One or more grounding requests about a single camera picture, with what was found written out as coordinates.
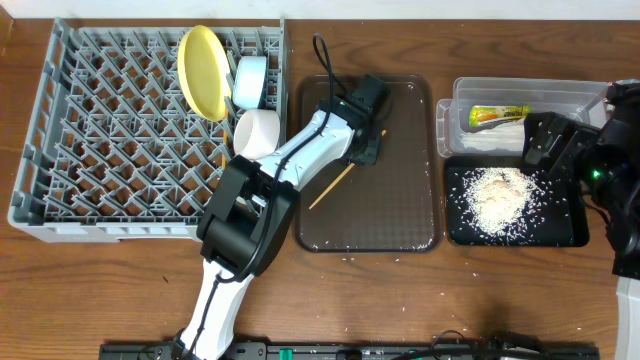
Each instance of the clear plastic container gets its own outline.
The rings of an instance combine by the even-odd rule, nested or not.
[[[518,131],[515,128],[500,133],[481,131],[491,126],[471,128],[469,114],[474,105],[530,105],[533,112],[554,111],[602,127],[606,122],[607,87],[605,82],[592,81],[459,78],[453,84],[453,99],[442,99],[436,107],[438,152],[443,157],[522,153],[524,134],[513,136],[512,131]]]

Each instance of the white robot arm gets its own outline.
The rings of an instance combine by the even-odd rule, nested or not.
[[[324,116],[324,111],[317,111],[313,115],[309,125],[293,139],[278,149],[274,154],[259,159],[260,170],[273,177],[277,164],[279,164],[283,156],[302,140],[310,136],[310,134],[321,125]],[[347,125],[347,122],[331,114],[325,129],[322,136],[313,139],[291,157],[284,172],[280,175],[280,181],[289,182],[294,186],[294,189],[300,190],[323,167],[341,158],[346,153],[354,132],[353,129]],[[203,266],[204,276],[200,295],[198,296],[191,322],[182,332],[180,340],[184,344],[186,351],[191,349],[192,344],[197,342],[193,349],[193,354],[197,358],[203,360],[217,359],[231,344],[236,314],[240,308],[242,298],[247,291],[247,287],[253,279],[253,275],[248,275],[240,282],[234,281],[228,284],[216,284],[217,289],[208,305],[209,309],[207,310],[209,311],[206,317],[204,317],[204,322],[202,322],[209,295],[212,293],[214,283],[216,282],[216,275],[221,275],[223,278],[233,276],[230,271],[226,270],[216,261],[204,260]],[[196,341],[198,328],[201,326],[203,330],[199,337],[202,340]]]
[[[367,75],[350,96],[321,102],[309,124],[273,154],[256,162],[236,156],[227,164],[198,225],[202,289],[174,354],[215,360],[224,353],[249,283],[280,250],[299,191],[334,160],[375,164],[381,136],[373,114],[387,93],[382,80]],[[248,202],[266,210],[256,216],[242,206]]]

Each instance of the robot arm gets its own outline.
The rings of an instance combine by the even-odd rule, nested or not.
[[[227,164],[198,224],[204,277],[191,322],[176,342],[176,357],[214,360],[224,353],[249,283],[267,269],[282,246],[299,191],[334,160],[346,157],[357,164],[375,164],[380,131],[373,115],[387,93],[382,80],[367,75],[350,96],[334,97],[331,106],[321,102],[309,124],[273,154],[256,162],[236,156]],[[294,152],[322,126],[328,110],[323,131]],[[291,152],[276,187],[276,170]],[[269,224],[265,225],[267,211],[256,215],[247,204],[273,206]]]
[[[555,113],[527,116],[523,157],[552,179],[575,182],[608,212],[596,209],[616,252],[616,360],[626,360],[640,353],[640,83],[611,84],[607,100],[615,108],[602,130]]]

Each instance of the brown tray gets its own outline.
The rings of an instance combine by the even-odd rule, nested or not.
[[[379,114],[387,133],[378,162],[355,166],[311,210],[309,206],[347,164],[329,164],[305,186],[295,224],[296,239],[308,251],[427,252],[444,236],[429,86],[415,75],[381,78],[391,95]],[[343,82],[355,86],[358,80],[345,77]],[[327,76],[302,82],[296,116],[300,128],[328,92]]]

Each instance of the white cylinder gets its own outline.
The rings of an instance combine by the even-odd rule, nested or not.
[[[249,160],[274,152],[280,137],[280,117],[273,110],[247,110],[233,134],[233,150]]]

